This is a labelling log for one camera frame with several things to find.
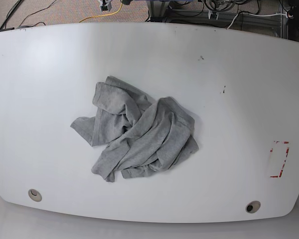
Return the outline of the grey t-shirt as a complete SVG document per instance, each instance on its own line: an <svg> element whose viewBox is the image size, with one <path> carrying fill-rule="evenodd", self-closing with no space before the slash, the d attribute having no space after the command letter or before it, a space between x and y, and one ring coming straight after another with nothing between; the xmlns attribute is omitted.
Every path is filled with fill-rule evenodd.
<svg viewBox="0 0 299 239"><path fill-rule="evenodd" d="M92 173L114 182L149 177L187 160L199 149L194 119L170 97L151 103L139 89L113 76L96 84L94 117L79 117L71 127L90 146L105 149Z"/></svg>

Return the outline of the red tape rectangle marking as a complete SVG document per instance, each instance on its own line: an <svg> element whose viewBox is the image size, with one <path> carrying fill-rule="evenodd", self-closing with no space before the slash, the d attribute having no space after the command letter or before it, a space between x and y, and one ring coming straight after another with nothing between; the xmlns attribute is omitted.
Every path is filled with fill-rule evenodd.
<svg viewBox="0 0 299 239"><path fill-rule="evenodd" d="M270 150L267 175L270 178L281 178L289 154L289 141L274 141Z"/></svg>

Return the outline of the aluminium frame rail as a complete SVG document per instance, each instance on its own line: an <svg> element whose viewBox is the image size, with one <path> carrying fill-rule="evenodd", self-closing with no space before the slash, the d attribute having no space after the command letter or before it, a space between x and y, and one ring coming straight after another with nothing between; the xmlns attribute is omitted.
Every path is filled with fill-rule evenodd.
<svg viewBox="0 0 299 239"><path fill-rule="evenodd" d="M261 15L265 0L148 0L150 22L171 22L234 28L251 31L258 28L273 30L274 35L289 38L288 12L282 1L277 10Z"/></svg>

